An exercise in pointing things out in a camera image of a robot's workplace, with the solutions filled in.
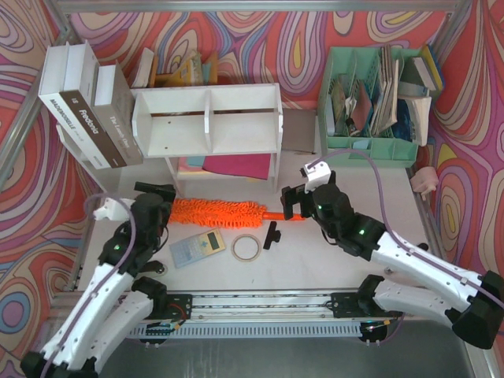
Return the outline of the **orange chenille duster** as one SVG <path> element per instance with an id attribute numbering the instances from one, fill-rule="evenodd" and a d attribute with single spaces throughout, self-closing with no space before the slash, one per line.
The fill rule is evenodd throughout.
<path id="1" fill-rule="evenodd" d="M 169 223 L 225 229 L 259 228 L 264 221 L 285 221 L 285 217 L 257 202 L 178 198 L 169 218 Z"/>

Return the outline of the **blue beige scientific calculator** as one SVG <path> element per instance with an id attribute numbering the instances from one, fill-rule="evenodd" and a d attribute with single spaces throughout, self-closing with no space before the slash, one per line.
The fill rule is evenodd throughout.
<path id="1" fill-rule="evenodd" d="M 214 228 L 202 234 L 182 239 L 169 246 L 177 269 L 201 261 L 226 249 L 220 230 Z"/>

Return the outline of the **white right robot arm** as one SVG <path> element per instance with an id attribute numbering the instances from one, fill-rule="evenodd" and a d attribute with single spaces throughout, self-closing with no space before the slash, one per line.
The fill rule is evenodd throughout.
<path id="1" fill-rule="evenodd" d="M 280 201 L 286 219 L 299 205 L 304 218 L 320 226 L 326 241 L 351 256 L 387 265 L 417 282 L 410 287 L 382 276 L 367 276 L 356 294 L 365 315 L 403 313 L 446 325 L 464 342 L 483 350 L 493 347 L 503 321 L 503 278 L 461 269 L 407 242 L 385 224 L 354 211 L 333 183 L 307 192 L 285 187 Z"/>

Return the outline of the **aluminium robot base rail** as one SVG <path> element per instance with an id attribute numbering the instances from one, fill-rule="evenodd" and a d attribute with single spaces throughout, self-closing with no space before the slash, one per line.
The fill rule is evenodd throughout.
<path id="1" fill-rule="evenodd" d="M 211 338 L 336 334 L 381 343 L 387 338 L 388 325 L 405 315 L 379 313 L 367 316 L 357 307 L 357 291 L 331 294 L 167 293 L 168 318 L 144 319 L 125 337 L 199 337 L 204 333 L 203 323 L 208 323 Z"/>

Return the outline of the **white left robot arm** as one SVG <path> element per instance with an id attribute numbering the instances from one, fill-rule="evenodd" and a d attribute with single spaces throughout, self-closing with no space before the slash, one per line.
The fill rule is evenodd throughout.
<path id="1" fill-rule="evenodd" d="M 96 377 L 112 352 L 142 320 L 169 316 L 166 286 L 140 272 L 168 237 L 176 198 L 171 184 L 138 182 L 128 200 L 92 195 L 86 213 L 119 222 L 98 257 L 93 276 L 67 319 L 41 351 L 29 351 L 20 366 L 27 377 Z"/>

